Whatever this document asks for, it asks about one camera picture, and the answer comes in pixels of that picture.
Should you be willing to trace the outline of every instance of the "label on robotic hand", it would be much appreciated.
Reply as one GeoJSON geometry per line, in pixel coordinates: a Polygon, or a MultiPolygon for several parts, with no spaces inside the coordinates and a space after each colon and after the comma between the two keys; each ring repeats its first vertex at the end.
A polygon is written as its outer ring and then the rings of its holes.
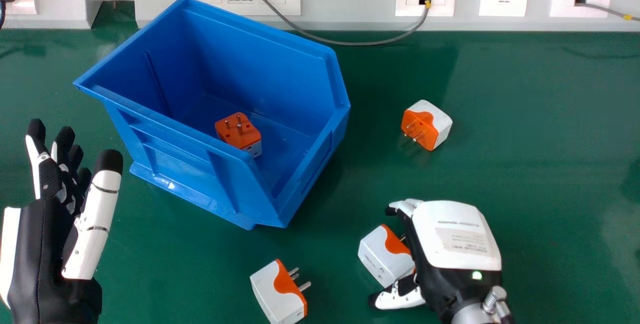
{"type": "Polygon", "coordinates": [[[491,256],[487,235],[468,230],[436,228],[442,246],[455,253],[491,256]]]}

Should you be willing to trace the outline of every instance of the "gray cable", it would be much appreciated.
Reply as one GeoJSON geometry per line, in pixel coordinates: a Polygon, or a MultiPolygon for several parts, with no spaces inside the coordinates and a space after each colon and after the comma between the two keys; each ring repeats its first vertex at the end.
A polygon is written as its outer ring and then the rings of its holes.
{"type": "Polygon", "coordinates": [[[623,19],[626,18],[626,17],[631,17],[631,20],[629,20],[629,21],[640,21],[640,18],[634,18],[631,15],[626,15],[626,14],[623,14],[621,12],[618,12],[618,11],[615,11],[615,10],[611,10],[611,9],[607,9],[606,7],[602,7],[602,6],[593,5],[593,4],[590,4],[590,3],[577,3],[575,6],[590,7],[591,9],[596,9],[596,10],[608,12],[611,15],[615,15],[615,16],[618,16],[619,18],[623,18],[623,19]]]}
{"type": "Polygon", "coordinates": [[[281,18],[282,21],[284,21],[287,25],[289,25],[291,28],[293,28],[293,30],[299,32],[300,34],[302,34],[302,35],[304,35],[306,37],[308,37],[309,39],[313,39],[315,41],[320,41],[321,43],[333,44],[333,45],[339,45],[339,46],[378,46],[378,45],[385,45],[385,44],[395,43],[396,41],[400,41],[400,40],[404,39],[405,37],[413,34],[416,31],[418,31],[418,29],[423,25],[423,23],[425,23],[424,21],[427,19],[427,14],[429,14],[429,9],[425,5],[425,8],[424,8],[424,12],[425,13],[422,15],[422,18],[420,18],[420,21],[418,22],[418,25],[413,27],[411,30],[405,32],[404,34],[398,35],[396,37],[392,37],[391,39],[386,39],[386,40],[381,40],[381,41],[371,41],[371,42],[368,42],[368,43],[348,43],[348,42],[345,42],[345,41],[329,40],[329,39],[325,39],[325,38],[320,37],[320,36],[315,36],[314,34],[310,34],[309,32],[305,31],[304,29],[298,27],[298,25],[296,25],[295,23],[292,23],[288,18],[286,18],[283,14],[281,14],[280,11],[278,11],[278,9],[276,9],[275,6],[273,6],[272,3],[269,2],[269,0],[263,0],[263,2],[265,4],[267,4],[267,6],[277,16],[279,16],[279,18],[281,18]]]}

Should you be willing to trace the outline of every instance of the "blue storage container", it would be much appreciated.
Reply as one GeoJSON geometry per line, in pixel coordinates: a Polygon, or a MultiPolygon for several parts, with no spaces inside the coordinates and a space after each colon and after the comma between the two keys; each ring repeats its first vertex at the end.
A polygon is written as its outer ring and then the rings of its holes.
{"type": "Polygon", "coordinates": [[[345,135],[350,104],[326,46],[177,0],[78,78],[133,157],[131,173],[245,229],[286,227],[345,135]],[[220,141],[244,112],[256,159],[220,141]]]}

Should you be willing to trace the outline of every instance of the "orange and white plug adapter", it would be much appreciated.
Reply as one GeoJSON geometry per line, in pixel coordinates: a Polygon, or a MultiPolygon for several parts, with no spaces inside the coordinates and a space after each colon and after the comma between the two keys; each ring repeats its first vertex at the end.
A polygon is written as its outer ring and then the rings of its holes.
{"type": "Polygon", "coordinates": [[[448,137],[453,121],[429,101],[420,100],[404,112],[402,132],[426,150],[433,151],[448,137]]]}
{"type": "Polygon", "coordinates": [[[263,154],[263,137],[247,115],[242,112],[236,112],[216,121],[215,132],[220,140],[249,152],[252,157],[263,154]]]}
{"type": "Polygon", "coordinates": [[[279,259],[272,261],[250,276],[253,293],[271,324],[293,324],[307,315],[307,303],[302,292],[311,282],[295,284],[297,267],[287,271],[279,259]]]}
{"type": "Polygon", "coordinates": [[[360,242],[358,258],[383,287],[413,273],[411,251],[388,226],[378,226],[360,242]]]}

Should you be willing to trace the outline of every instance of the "green tabletop surface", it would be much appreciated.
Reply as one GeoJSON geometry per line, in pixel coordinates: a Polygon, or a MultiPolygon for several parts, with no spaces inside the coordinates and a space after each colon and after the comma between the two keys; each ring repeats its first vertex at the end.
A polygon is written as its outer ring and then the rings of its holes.
{"type": "MultiPolygon", "coordinates": [[[[105,148],[131,165],[101,103],[72,82],[136,31],[131,7],[103,5],[90,31],[0,32],[2,207],[33,199],[32,117],[48,141],[71,125],[89,167],[105,148]]],[[[359,240],[382,223],[400,232],[384,207],[404,198],[481,210],[519,323],[640,322],[639,34],[419,32],[335,50],[349,126],[290,226],[245,231],[125,172],[96,272],[101,323],[267,322],[249,276],[275,258],[312,283],[306,324],[437,323],[425,306],[366,303],[380,288],[358,260],[359,240]],[[453,119],[434,152],[400,132],[421,99],[453,119]]]]}

